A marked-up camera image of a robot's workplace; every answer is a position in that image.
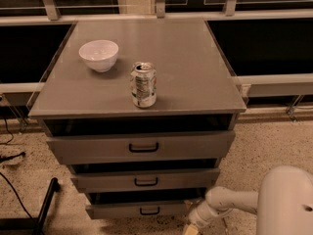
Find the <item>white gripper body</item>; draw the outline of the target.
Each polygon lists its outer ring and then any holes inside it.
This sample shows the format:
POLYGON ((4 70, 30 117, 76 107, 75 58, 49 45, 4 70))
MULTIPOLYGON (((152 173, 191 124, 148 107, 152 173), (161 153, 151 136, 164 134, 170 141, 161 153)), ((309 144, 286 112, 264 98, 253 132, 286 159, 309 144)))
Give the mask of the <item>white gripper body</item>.
POLYGON ((188 220, 197 228, 205 228, 213 219, 223 218, 230 214, 231 211, 232 209, 215 209, 205 200, 202 200, 190 206, 188 220))

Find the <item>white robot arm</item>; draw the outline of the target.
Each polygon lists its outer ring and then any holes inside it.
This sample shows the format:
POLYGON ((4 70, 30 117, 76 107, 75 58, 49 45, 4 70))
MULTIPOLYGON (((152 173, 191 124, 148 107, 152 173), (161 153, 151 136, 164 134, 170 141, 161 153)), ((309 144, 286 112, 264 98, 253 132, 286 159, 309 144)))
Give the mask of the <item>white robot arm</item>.
POLYGON ((256 216, 256 235, 313 235, 313 174, 280 165, 265 175, 257 192, 212 187, 190 207, 183 235, 199 235, 211 220, 233 210, 256 216))

